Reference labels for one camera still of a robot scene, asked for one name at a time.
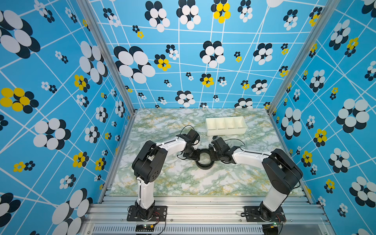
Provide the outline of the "black belt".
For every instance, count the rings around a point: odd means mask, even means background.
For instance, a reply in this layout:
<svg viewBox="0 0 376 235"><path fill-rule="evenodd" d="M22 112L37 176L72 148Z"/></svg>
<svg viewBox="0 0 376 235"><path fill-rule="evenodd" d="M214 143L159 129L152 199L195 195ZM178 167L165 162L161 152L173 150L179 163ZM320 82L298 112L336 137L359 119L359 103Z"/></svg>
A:
<svg viewBox="0 0 376 235"><path fill-rule="evenodd" d="M211 152L208 149L201 149L198 151L198 160L196 165L202 170L209 170L213 167L214 161L211 159Z"/></svg>

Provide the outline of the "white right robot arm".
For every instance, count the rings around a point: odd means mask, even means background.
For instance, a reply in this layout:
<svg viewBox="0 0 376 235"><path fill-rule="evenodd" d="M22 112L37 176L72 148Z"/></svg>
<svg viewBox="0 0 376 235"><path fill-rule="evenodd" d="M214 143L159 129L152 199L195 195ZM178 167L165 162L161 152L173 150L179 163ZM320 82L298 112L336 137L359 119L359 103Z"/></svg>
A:
<svg viewBox="0 0 376 235"><path fill-rule="evenodd" d="M224 150L210 150L211 160L226 164L244 164L264 169L271 183L266 197L255 212L250 214L269 222L281 209L282 203L291 191L300 183L303 172L293 160L281 149L271 152L254 152L244 150L239 146Z"/></svg>

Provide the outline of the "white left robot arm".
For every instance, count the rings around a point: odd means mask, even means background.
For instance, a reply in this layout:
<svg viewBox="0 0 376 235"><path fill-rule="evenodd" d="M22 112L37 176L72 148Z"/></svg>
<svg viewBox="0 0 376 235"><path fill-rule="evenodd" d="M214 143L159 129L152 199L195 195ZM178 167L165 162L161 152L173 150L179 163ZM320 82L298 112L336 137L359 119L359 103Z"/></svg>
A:
<svg viewBox="0 0 376 235"><path fill-rule="evenodd" d="M165 143L147 141L143 145L132 163L139 189L135 207L141 219L149 220L153 217L154 181L160 175L167 156L178 152L192 154L195 151L193 145L199 141L199 137L180 136Z"/></svg>

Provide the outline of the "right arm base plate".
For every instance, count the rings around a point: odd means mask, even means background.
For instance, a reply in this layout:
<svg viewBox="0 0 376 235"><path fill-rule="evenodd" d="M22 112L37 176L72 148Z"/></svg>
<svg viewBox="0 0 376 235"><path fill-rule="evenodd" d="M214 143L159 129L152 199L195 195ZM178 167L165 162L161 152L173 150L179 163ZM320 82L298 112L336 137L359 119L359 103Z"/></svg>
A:
<svg viewBox="0 0 376 235"><path fill-rule="evenodd" d="M243 209L244 211L240 215L241 217L245 217L247 222L286 222L282 207L278 207L274 212L258 206L245 206Z"/></svg>

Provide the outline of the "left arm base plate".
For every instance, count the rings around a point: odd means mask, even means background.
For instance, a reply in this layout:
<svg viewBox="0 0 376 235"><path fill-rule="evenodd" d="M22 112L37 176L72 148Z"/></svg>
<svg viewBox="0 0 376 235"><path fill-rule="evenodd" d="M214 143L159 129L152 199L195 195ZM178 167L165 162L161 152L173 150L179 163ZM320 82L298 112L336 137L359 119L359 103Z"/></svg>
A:
<svg viewBox="0 0 376 235"><path fill-rule="evenodd" d="M151 206L149 209L143 209L140 206L130 206L128 209L127 221L131 222L157 222L166 221L167 206Z"/></svg>

